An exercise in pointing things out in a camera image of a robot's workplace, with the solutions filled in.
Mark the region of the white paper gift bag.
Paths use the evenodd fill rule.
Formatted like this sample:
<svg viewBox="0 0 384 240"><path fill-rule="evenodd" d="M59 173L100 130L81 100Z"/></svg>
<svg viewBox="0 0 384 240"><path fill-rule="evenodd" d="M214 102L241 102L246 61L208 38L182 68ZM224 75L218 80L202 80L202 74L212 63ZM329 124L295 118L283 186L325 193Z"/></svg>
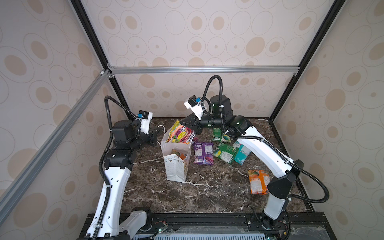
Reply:
<svg viewBox="0 0 384 240"><path fill-rule="evenodd" d="M185 183L191 157L192 142L188 145L167 143L166 141L169 133L170 129L166 131L160 143L165 162L167 180ZM187 155L185 160L180 159L176 154L172 154L173 149L185 153Z"/></svg>

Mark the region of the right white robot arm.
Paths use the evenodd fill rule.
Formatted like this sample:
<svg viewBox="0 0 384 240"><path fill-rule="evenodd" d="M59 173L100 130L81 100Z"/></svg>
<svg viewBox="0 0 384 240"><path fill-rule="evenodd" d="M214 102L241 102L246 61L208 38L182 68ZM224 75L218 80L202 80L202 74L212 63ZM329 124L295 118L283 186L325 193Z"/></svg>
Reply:
<svg viewBox="0 0 384 240"><path fill-rule="evenodd" d="M296 182L300 171L295 170L294 160L279 151L267 141L254 125L243 116L235 116L228 98L219 103L219 96L214 97L211 114L205 114L203 100L196 96L184 103L192 114L180 123L200 134L204 128L221 128L223 133L235 138L256 155L272 172L274 177L268 183L268 201L262 213L262 221L274 224L288 204L288 195Z"/></svg>

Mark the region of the Fox's fruits candy bag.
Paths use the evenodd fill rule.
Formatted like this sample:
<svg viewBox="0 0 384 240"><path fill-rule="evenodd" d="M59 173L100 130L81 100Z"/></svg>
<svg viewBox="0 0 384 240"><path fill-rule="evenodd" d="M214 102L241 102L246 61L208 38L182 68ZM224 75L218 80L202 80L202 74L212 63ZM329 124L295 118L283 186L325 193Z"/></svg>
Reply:
<svg viewBox="0 0 384 240"><path fill-rule="evenodd" d="M190 144L195 137L195 132L176 121L170 128L167 143Z"/></svg>
<svg viewBox="0 0 384 240"><path fill-rule="evenodd" d="M185 160L185 158L187 157L187 155L185 153L182 153L182 152L175 150L175 149L172 150L172 154L176 154L182 160Z"/></svg>

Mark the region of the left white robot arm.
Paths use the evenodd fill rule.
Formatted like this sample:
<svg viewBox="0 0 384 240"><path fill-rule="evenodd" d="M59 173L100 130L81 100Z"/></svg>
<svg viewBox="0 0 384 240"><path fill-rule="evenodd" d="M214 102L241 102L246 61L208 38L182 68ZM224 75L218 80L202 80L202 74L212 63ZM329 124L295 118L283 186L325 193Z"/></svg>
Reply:
<svg viewBox="0 0 384 240"><path fill-rule="evenodd" d="M160 128L150 120L118 121L111 128L112 138L101 157L99 170L104 184L94 218L83 240L131 240L139 230L150 229L151 210L136 208L121 221L121 207L137 152L158 143Z"/></svg>

